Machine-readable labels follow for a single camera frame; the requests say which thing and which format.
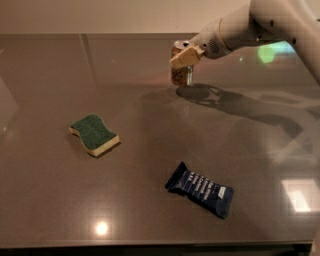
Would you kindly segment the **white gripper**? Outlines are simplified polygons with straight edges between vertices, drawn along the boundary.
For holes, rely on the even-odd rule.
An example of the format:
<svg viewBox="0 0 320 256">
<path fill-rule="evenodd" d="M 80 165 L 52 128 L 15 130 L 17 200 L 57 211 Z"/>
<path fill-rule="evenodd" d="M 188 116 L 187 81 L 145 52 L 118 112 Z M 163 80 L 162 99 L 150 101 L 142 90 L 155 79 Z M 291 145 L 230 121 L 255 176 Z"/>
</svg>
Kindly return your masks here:
<svg viewBox="0 0 320 256">
<path fill-rule="evenodd" d="M 222 18 L 207 24 L 191 39 L 194 46 L 188 46 L 170 59 L 171 67 L 181 69 L 195 65 L 201 60 L 202 56 L 209 59 L 218 59 L 229 55 L 231 50 L 223 40 L 222 24 Z"/>
</svg>

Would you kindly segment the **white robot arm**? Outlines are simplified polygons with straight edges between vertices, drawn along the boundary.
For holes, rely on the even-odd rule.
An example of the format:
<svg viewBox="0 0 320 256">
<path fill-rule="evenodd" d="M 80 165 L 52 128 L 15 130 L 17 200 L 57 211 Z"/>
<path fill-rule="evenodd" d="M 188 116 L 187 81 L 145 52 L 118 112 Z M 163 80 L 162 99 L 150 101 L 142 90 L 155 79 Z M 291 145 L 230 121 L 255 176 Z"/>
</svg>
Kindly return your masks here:
<svg viewBox="0 0 320 256">
<path fill-rule="evenodd" d="M 287 42 L 320 83 L 320 21 L 306 0 L 250 0 L 205 26 L 170 59 L 174 69 L 218 59 L 249 46 Z"/>
</svg>

